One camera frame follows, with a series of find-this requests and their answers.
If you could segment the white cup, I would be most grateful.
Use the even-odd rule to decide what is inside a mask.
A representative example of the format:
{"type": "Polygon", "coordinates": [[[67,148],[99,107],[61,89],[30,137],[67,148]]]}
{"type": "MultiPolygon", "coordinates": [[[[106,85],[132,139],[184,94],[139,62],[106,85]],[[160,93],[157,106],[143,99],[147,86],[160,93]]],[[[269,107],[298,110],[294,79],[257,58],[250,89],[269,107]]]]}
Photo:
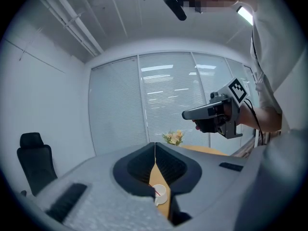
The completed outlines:
{"type": "Polygon", "coordinates": [[[161,196],[158,196],[155,192],[154,204],[156,206],[163,205],[167,201],[167,189],[164,185],[161,184],[156,184],[154,187],[161,194],[161,196]]]}

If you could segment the black office chair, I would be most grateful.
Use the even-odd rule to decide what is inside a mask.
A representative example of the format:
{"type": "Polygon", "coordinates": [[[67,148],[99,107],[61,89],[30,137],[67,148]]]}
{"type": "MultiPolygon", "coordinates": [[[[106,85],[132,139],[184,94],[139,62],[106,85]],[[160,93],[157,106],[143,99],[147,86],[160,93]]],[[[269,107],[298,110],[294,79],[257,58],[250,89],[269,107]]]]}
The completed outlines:
{"type": "Polygon", "coordinates": [[[21,135],[17,157],[33,196],[37,196],[48,184],[57,179],[51,147],[44,144],[40,133],[30,132],[21,135]]]}

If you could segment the person's right forearm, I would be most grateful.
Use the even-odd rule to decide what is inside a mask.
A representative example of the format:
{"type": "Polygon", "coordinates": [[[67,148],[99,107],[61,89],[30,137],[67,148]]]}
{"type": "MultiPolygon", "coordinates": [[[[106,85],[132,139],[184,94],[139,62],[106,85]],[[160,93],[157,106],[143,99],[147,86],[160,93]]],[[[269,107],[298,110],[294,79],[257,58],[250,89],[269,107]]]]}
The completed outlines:
{"type": "Polygon", "coordinates": [[[262,132],[276,132],[282,128],[282,115],[272,107],[249,108],[242,104],[237,125],[244,124],[254,129],[261,129],[262,132]]]}

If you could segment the flower bouquet in white vase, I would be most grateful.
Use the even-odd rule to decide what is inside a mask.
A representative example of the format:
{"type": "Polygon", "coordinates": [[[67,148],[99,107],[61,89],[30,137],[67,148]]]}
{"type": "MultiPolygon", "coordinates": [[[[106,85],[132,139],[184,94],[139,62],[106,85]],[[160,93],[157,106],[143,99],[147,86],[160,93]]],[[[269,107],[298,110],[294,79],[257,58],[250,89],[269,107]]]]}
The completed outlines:
{"type": "Polygon", "coordinates": [[[182,143],[184,133],[181,130],[169,131],[168,133],[163,133],[162,137],[164,141],[168,144],[179,146],[182,143]]]}

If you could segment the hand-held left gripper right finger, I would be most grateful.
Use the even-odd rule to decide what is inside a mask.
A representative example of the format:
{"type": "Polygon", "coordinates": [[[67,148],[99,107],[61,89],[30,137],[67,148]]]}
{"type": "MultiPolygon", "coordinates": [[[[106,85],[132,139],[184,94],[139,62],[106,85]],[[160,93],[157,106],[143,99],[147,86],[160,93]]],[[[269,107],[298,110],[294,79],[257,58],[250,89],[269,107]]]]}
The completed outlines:
{"type": "Polygon", "coordinates": [[[169,218],[198,216],[238,178],[245,158],[208,154],[157,142],[156,164],[170,188],[169,218]]]}

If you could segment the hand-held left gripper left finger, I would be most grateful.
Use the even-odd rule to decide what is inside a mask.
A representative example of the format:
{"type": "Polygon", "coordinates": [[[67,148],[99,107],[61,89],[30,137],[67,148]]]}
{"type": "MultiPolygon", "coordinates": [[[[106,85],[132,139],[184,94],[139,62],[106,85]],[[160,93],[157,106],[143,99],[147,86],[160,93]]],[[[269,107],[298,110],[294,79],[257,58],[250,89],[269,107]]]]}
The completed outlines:
{"type": "Polygon", "coordinates": [[[154,204],[154,143],[90,158],[47,185],[35,204],[75,231],[170,231],[154,204]]]}

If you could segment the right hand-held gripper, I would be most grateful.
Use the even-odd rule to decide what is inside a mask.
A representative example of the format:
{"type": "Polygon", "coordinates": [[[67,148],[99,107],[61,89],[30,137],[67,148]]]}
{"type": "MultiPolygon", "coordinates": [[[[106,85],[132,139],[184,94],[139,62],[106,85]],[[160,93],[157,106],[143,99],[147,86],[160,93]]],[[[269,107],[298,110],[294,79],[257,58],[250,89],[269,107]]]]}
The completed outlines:
{"type": "Polygon", "coordinates": [[[221,89],[210,93],[209,104],[183,111],[182,118],[193,120],[203,133],[218,133],[226,139],[241,137],[243,134],[237,132],[237,119],[247,96],[240,80],[234,77],[221,89]],[[225,120],[225,103],[232,104],[233,117],[230,122],[225,120]]]}

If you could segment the person's white shirt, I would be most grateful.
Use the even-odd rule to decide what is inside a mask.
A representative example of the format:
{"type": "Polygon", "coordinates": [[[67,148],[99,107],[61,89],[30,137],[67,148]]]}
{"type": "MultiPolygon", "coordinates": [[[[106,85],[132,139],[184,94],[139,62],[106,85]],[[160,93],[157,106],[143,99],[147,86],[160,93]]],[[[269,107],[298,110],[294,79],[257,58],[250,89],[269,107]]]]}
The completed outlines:
{"type": "Polygon", "coordinates": [[[282,115],[281,131],[308,127],[308,40],[283,0],[240,0],[252,9],[251,56],[259,108],[282,115]]]}

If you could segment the white ceiling pipe run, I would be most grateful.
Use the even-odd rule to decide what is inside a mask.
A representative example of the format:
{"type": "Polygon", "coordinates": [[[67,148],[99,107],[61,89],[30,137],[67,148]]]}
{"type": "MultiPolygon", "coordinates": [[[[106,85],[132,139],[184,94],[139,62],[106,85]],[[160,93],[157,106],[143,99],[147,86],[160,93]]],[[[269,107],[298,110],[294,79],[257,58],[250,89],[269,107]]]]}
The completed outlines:
{"type": "Polygon", "coordinates": [[[74,10],[68,0],[40,1],[91,56],[96,57],[104,53],[98,41],[82,22],[81,14],[74,10]]]}

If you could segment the glass partition with blinds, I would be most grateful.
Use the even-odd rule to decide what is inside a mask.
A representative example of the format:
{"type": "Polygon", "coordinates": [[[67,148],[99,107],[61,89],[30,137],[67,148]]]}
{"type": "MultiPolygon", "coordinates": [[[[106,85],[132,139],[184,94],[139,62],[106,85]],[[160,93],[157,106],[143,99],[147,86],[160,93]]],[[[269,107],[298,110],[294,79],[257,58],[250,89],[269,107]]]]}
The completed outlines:
{"type": "Polygon", "coordinates": [[[242,137],[225,139],[203,134],[182,112],[209,103],[210,93],[239,78],[254,105],[258,93],[250,67],[240,62],[195,52],[134,55],[91,70],[89,118],[96,154],[106,154],[180,130],[183,145],[210,147],[233,154],[250,142],[255,131],[239,125],[242,137]]]}

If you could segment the person's right hand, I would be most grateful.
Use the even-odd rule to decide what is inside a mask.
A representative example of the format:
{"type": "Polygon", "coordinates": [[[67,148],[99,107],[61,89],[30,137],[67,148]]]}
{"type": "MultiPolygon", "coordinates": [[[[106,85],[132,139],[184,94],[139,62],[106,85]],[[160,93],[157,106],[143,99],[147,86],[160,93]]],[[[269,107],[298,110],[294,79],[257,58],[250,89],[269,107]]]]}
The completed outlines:
{"type": "Polygon", "coordinates": [[[223,109],[224,109],[224,115],[225,115],[226,122],[230,122],[232,120],[232,117],[233,117],[232,104],[231,103],[225,103],[223,105],[223,109]]]}

